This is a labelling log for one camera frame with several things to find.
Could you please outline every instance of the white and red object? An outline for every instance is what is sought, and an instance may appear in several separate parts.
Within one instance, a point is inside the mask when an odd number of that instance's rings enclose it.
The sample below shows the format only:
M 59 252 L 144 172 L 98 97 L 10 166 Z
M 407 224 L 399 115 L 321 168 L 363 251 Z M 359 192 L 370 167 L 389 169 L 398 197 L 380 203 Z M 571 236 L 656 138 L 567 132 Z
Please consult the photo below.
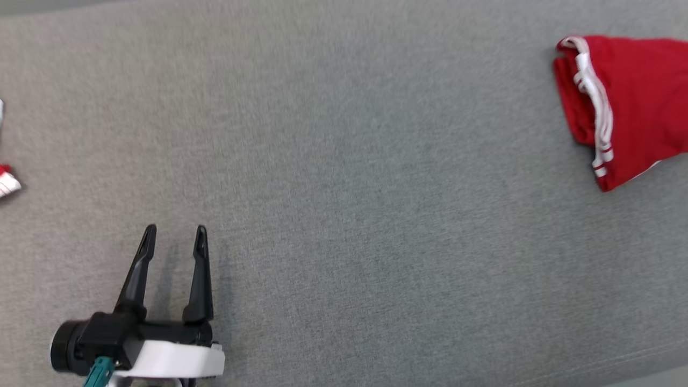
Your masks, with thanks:
M 554 72 L 575 139 L 603 191 L 688 151 L 688 43 L 569 36 Z
M 21 188 L 19 181 L 10 173 L 9 165 L 0 165 L 0 198 Z

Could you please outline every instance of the red fabric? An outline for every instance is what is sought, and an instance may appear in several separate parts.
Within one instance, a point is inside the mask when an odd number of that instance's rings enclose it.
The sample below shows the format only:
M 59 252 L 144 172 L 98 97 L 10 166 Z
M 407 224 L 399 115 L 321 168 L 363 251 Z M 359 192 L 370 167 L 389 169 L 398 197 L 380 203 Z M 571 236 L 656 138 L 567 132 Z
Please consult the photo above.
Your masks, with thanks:
M 597 182 L 603 191 L 622 185 L 655 162 L 688 151 L 688 43 L 672 39 L 583 36 L 590 60 L 606 89 L 614 116 L 614 158 Z M 554 72 L 571 133 L 593 146 L 595 110 L 579 91 L 576 49 L 557 45 L 563 56 Z

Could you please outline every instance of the white drawstring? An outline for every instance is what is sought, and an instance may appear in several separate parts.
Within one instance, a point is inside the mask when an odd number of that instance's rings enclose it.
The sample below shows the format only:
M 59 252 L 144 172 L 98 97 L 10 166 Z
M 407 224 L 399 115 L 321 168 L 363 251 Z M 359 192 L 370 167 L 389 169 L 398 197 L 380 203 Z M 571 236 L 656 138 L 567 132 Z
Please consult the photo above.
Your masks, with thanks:
M 595 109 L 595 159 L 592 161 L 592 168 L 597 177 L 607 174 L 604 163 L 614 158 L 612 150 L 612 129 L 614 128 L 614 115 L 612 106 L 609 104 L 607 91 L 595 74 L 590 60 L 590 47 L 585 39 L 579 36 L 569 36 L 561 44 L 568 48 L 578 51 L 576 65 L 578 72 L 574 75 L 573 81 L 578 85 L 581 92 L 590 96 L 592 106 Z

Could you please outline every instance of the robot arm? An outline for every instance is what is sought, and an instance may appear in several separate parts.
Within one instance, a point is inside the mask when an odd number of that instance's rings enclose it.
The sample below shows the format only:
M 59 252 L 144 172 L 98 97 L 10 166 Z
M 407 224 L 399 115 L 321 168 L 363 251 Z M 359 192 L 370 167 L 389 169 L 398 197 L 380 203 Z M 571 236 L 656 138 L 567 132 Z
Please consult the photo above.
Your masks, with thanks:
M 55 333 L 50 361 L 58 372 L 88 375 L 85 386 L 121 387 L 131 378 L 176 379 L 193 387 L 196 379 L 224 372 L 222 346 L 213 341 L 210 260 L 206 229 L 199 226 L 193 249 L 195 268 L 182 321 L 147 321 L 143 305 L 156 227 L 144 232 L 112 313 L 64 322 Z

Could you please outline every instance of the teal cable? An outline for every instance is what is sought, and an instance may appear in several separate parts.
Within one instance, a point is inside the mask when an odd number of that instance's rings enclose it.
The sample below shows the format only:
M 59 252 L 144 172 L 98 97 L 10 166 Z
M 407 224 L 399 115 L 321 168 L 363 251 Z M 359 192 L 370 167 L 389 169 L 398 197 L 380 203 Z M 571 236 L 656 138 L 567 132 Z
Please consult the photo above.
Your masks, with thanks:
M 100 356 L 93 363 L 84 387 L 107 387 L 113 372 L 115 372 L 115 364 L 112 359 L 107 356 Z

